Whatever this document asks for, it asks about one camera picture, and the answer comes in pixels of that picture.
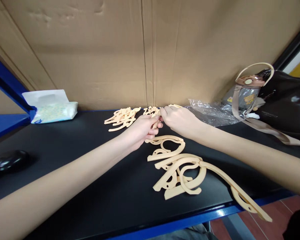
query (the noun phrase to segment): computer mouse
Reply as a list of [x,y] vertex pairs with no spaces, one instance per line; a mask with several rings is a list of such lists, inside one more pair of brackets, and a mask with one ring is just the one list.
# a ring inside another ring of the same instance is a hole
[[29,154],[22,150],[5,152],[0,155],[0,171],[13,171],[29,161]]

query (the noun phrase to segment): black leather bag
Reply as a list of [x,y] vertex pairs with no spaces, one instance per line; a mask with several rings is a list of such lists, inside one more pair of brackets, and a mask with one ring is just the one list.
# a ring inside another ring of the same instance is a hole
[[266,101],[255,112],[260,120],[300,140],[300,78],[277,70],[258,97]]

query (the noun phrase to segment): red tile floor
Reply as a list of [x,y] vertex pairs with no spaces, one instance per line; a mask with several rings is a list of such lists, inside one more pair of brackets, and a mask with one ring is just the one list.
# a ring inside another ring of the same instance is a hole
[[[262,221],[256,214],[247,211],[238,213],[256,240],[281,240],[291,215],[300,210],[300,196],[293,196],[262,206],[273,222]],[[231,240],[222,219],[210,222],[211,231],[219,240]]]

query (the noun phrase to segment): hand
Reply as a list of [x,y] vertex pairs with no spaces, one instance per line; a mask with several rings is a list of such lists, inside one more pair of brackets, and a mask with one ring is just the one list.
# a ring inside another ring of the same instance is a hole
[[146,139],[154,139],[158,134],[159,128],[163,127],[162,122],[158,123],[157,128],[152,129],[152,125],[159,120],[159,116],[142,115],[125,130],[121,137],[131,145],[131,151],[137,150]]
[[160,108],[161,116],[164,122],[180,135],[194,139],[198,129],[209,127],[208,124],[201,122],[187,108],[176,108],[174,106],[165,106]]

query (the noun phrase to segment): tissue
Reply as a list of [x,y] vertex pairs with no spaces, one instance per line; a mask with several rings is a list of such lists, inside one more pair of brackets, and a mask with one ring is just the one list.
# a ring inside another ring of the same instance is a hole
[[32,124],[71,120],[77,114],[78,102],[69,102],[63,89],[25,92],[22,96],[37,108]]

